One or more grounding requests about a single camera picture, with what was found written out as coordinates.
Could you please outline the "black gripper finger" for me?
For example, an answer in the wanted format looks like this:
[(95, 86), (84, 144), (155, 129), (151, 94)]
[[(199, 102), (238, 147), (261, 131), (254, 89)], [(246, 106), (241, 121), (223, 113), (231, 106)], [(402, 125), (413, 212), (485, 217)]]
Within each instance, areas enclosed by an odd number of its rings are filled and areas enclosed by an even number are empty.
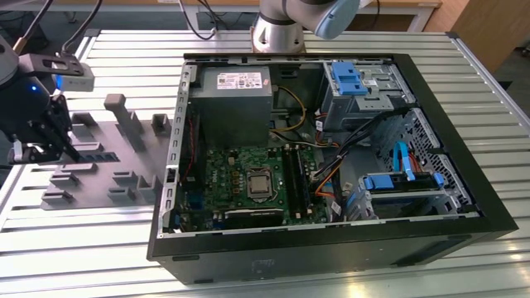
[(72, 131), (72, 121), (67, 106), (67, 98), (59, 94), (50, 98), (50, 111), (48, 119), (52, 126), (55, 137), (55, 144), (58, 149), (72, 159), (74, 162), (79, 162), (80, 154), (74, 148), (71, 143), (71, 137), (68, 133)]
[(24, 133), (18, 136), (7, 134), (12, 143), (8, 152), (8, 164), (22, 165), (30, 163), (55, 162), (63, 154), (63, 145), (67, 144), (67, 134)]

